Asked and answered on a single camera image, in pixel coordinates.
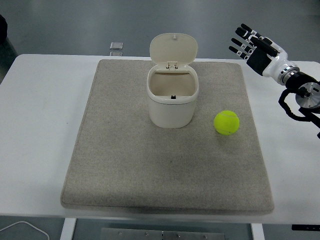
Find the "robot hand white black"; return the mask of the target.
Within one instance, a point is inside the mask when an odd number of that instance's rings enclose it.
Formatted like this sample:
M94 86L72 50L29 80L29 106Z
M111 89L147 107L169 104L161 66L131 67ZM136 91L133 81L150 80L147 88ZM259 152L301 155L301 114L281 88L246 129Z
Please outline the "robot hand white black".
M300 71L295 63L288 60L288 54L282 47L246 24L242 23L235 33L243 41L232 38L233 45L229 50L245 60L258 75L273 78L284 86L290 75Z

